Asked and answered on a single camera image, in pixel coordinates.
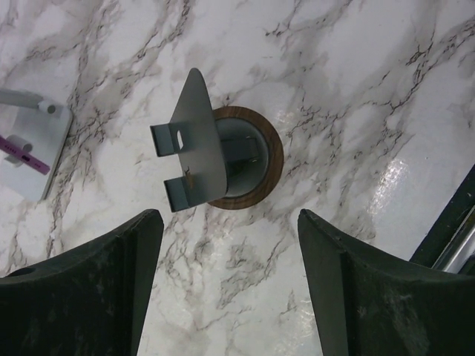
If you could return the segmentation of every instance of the wooden ring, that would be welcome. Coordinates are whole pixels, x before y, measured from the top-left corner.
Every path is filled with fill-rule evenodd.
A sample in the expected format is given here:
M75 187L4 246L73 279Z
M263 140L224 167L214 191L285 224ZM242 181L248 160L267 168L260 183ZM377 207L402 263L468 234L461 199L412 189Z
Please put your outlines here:
M269 167L262 181L249 193L240 197L224 197L209 204L226 210L239 210L256 205L274 190L281 178L284 167L284 148L281 138L269 120L251 109L225 106L213 110L213 114L216 120L235 117L253 124L262 133L269 147Z

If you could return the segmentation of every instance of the white stand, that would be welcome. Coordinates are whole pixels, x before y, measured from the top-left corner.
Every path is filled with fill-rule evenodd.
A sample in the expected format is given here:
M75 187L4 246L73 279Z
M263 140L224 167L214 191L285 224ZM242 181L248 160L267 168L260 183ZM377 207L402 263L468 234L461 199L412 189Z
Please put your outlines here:
M9 137L20 138L32 156L50 166L44 175L7 156L0 164L0 181L26 199L38 202L50 188L71 126L71 112L36 94L5 89L0 89L0 103L20 107Z

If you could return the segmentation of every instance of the purple object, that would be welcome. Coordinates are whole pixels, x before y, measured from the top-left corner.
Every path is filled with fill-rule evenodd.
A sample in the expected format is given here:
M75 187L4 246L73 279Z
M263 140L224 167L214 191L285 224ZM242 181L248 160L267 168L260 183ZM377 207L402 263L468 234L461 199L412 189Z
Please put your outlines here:
M27 151L23 151L20 147L14 145L10 141L7 141L2 136L0 136L0 150L19 159L24 164L28 165L41 174L46 175L50 171L49 165L46 165L39 159L31 156Z

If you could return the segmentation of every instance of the marble countertop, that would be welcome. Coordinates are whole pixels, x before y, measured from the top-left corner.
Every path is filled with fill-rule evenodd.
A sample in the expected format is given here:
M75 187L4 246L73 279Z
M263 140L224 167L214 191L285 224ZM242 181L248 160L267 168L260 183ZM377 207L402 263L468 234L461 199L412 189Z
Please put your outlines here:
M0 185L0 276L146 208L166 232L139 355L319 355L296 233L309 208L408 259L475 163L471 0L9 0L0 85L74 121L49 197ZM284 172L262 203L172 214L149 126L191 67L262 113ZM0 133L14 113L0 107Z

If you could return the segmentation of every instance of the metal bracket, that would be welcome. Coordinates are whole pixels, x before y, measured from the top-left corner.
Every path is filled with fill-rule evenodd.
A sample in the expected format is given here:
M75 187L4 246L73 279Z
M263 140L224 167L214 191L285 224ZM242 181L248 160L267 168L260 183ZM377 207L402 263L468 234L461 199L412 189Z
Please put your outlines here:
M206 84L198 69L190 70L170 123L151 126L151 135L158 156L177 154L180 159L183 176L165 181L173 212L224 197L226 163Z

